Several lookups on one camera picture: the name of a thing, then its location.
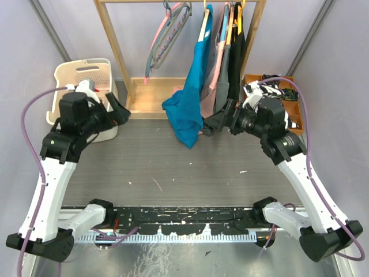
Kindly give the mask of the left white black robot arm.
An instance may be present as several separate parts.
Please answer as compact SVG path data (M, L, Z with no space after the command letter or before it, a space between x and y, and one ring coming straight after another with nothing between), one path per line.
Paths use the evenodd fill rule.
M106 98L112 111L83 92L68 92L59 101L60 116L36 155L40 177L29 212L19 231L8 235L7 247L61 263L75 240L88 230L114 225L113 204L100 199L91 200L81 212L58 224L66 188L82 151L97 135L125 124L130 117L113 93Z

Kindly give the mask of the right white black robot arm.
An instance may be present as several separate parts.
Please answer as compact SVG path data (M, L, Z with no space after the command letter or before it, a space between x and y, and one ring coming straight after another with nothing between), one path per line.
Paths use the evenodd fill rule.
M224 107L204 120L211 134L228 127L231 134L246 132L259 139L264 154L287 177L305 207L306 216L284 207L273 197L257 201L252 216L259 227L274 224L296 238L310 260L319 262L357 243L363 227L349 220L334 203L313 169L307 148L285 127L285 108L276 98L263 98L254 110L228 99Z

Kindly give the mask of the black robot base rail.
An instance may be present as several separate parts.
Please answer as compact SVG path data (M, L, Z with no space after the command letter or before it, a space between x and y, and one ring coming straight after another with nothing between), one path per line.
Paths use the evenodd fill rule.
M270 247L276 227L255 220L245 207L118 207L92 229L96 242L251 242Z

